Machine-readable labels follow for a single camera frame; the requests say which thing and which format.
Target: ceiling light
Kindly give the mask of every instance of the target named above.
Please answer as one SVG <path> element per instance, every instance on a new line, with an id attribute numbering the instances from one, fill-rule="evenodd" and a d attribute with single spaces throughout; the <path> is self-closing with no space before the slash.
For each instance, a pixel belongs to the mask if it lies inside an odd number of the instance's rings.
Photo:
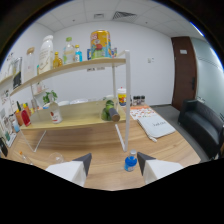
<path id="1" fill-rule="evenodd" d="M 200 33 L 204 37 L 203 33 L 193 23 L 191 23 L 191 25 L 194 26 L 194 28 L 198 31 L 198 33 Z"/>
<path id="2" fill-rule="evenodd" d="M 104 14 L 94 14 L 94 19 L 102 19 L 104 18 Z"/>

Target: black chair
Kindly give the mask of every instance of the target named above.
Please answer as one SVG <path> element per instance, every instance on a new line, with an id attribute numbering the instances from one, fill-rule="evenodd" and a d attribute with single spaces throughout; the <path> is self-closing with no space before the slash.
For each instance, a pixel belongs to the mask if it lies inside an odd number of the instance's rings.
<path id="1" fill-rule="evenodd" d="M 221 158 L 224 123 L 211 108 L 197 100 L 184 100 L 178 122 L 202 146 L 210 160 L 217 154 Z"/>

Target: red object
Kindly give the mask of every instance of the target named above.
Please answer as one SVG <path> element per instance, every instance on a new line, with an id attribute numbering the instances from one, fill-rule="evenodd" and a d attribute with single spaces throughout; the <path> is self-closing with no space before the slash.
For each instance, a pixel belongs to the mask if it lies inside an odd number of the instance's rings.
<path id="1" fill-rule="evenodd" d="M 30 119 L 29 119 L 29 115 L 27 114 L 27 112 L 25 110 L 22 111 L 21 113 L 22 119 L 24 124 L 27 126 L 29 126 L 31 124 Z"/>

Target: green plant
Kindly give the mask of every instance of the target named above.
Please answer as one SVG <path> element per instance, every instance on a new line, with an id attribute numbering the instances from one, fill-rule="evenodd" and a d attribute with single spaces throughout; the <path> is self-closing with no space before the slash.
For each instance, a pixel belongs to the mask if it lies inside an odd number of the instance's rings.
<path id="1" fill-rule="evenodd" d="M 48 97 L 48 95 L 49 94 L 53 94 L 53 98 L 54 98 L 54 100 L 56 100 L 57 98 L 58 98 L 58 96 L 57 96 L 57 94 L 54 92 L 54 90 L 51 90 L 51 92 L 46 92 L 46 96 L 43 96 L 43 101 L 44 101 L 44 103 L 46 104 L 46 103 L 50 103 L 50 100 L 49 100 L 49 97 Z"/>

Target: plastic bottle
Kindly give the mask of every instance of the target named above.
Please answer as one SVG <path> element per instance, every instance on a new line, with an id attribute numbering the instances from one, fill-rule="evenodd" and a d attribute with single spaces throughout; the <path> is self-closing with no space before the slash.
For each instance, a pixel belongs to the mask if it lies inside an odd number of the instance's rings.
<path id="1" fill-rule="evenodd" d="M 126 89 L 120 88 L 117 90 L 119 104 L 121 106 L 126 106 Z"/>
<path id="2" fill-rule="evenodd" d="M 125 159 L 124 169 L 128 172 L 133 171 L 137 164 L 137 158 L 135 158 L 135 155 L 136 151 L 132 149 L 129 156 Z"/>
<path id="3" fill-rule="evenodd" d="M 145 96 L 141 96 L 141 105 L 145 105 Z"/>
<path id="4" fill-rule="evenodd" d="M 72 41 L 71 37 L 66 38 L 66 46 L 64 48 L 64 55 L 63 55 L 63 62 L 65 65 L 75 62 L 75 51 L 71 41 Z"/>
<path id="5" fill-rule="evenodd" d="M 28 116 L 30 117 L 30 115 L 31 115 L 31 113 L 30 113 L 30 109 L 29 109 L 29 107 L 27 106 L 26 103 L 23 104 L 23 108 L 24 108 L 24 110 L 26 110 Z"/>
<path id="6" fill-rule="evenodd" d="M 13 124 L 13 127 L 14 127 L 16 133 L 19 132 L 20 129 L 19 129 L 19 125 L 18 125 L 17 121 L 13 121 L 12 124 Z"/>
<path id="7" fill-rule="evenodd" d="M 34 77 L 34 47 L 31 47 L 27 50 L 27 56 L 26 56 L 26 67 L 25 67 L 25 73 L 24 73 L 24 79 L 23 81 L 26 82 L 29 79 L 32 79 Z"/>
<path id="8" fill-rule="evenodd" d="M 52 93 L 49 94 L 48 98 L 50 100 L 50 105 L 49 105 L 48 109 L 50 111 L 50 116 L 51 116 L 52 122 L 54 124 L 60 123 L 63 120 L 62 116 L 61 116 L 60 108 L 59 108 L 58 104 L 53 101 Z"/>
<path id="9" fill-rule="evenodd" d="M 23 125 L 23 119 L 22 119 L 22 116 L 21 116 L 22 111 L 21 111 L 21 107 L 20 107 L 18 101 L 17 101 L 17 107 L 18 107 L 18 109 L 17 109 L 15 115 L 16 115 L 18 124 L 19 124 L 20 126 L 22 126 L 22 125 Z"/>
<path id="10" fill-rule="evenodd" d="M 75 45 L 75 62 L 82 61 L 82 52 L 79 50 L 79 45 Z"/>
<path id="11" fill-rule="evenodd" d="M 22 151 L 19 151 L 19 154 L 22 156 L 22 160 L 23 160 L 25 163 L 27 163 L 27 164 L 29 164 L 29 165 L 33 165 L 33 163 L 32 163 L 32 161 L 30 160 L 30 158 L 29 158 L 28 156 L 24 155 L 24 154 L 22 153 Z"/>
<path id="12" fill-rule="evenodd" d="M 57 68 L 57 67 L 59 67 L 60 60 L 58 57 L 58 52 L 56 51 L 54 54 L 55 54 L 55 57 L 54 57 L 54 61 L 53 61 L 53 68 Z"/>
<path id="13" fill-rule="evenodd" d="M 53 36 L 49 35 L 43 39 L 39 56 L 39 74 L 53 68 Z"/>
<path id="14" fill-rule="evenodd" d="M 22 112 L 21 112 L 21 117 L 23 119 L 24 124 L 27 126 L 29 126 L 31 124 L 30 122 L 30 118 L 28 113 L 26 112 L 25 108 L 23 108 Z"/>

